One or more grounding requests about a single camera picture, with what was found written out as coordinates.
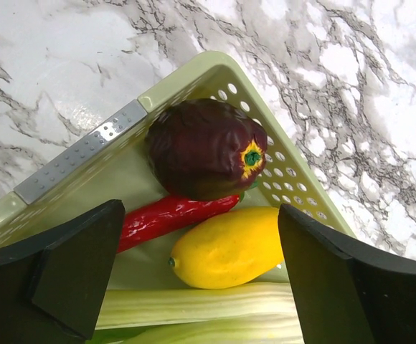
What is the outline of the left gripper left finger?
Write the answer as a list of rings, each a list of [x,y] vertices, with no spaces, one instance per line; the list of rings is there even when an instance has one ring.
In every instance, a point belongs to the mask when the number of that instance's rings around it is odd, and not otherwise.
[[[109,200],[0,248],[0,343],[85,343],[95,330],[125,209]]]

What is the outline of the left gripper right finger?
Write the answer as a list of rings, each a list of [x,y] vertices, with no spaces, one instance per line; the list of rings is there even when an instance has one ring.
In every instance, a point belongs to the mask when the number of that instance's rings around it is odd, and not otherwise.
[[[278,228],[305,343],[416,343],[416,261],[283,204]]]

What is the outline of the green fake celery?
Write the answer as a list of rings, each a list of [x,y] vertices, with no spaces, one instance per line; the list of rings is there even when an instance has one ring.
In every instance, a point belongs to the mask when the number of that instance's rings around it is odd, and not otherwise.
[[[108,290],[99,343],[302,343],[288,283],[225,290]]]

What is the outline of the red fake chili pepper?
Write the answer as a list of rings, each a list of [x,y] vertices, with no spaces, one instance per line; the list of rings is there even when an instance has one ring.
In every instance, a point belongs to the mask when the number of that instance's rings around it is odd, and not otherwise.
[[[228,212],[242,197],[237,194],[214,201],[194,201],[169,195],[135,209],[125,216],[117,252]]]

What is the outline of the yellow fake lemon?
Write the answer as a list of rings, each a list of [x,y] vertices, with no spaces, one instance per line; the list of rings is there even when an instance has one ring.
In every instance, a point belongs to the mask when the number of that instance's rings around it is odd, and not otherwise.
[[[191,287],[225,289],[247,283],[284,260],[279,209],[254,206],[213,216],[174,244],[169,265]]]

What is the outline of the dark maroon fake fruit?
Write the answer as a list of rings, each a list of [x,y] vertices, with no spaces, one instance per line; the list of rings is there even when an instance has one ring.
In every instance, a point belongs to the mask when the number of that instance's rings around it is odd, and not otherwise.
[[[249,189],[265,167],[268,135],[235,106],[203,98],[159,114],[145,144],[153,174],[170,194],[211,201]]]

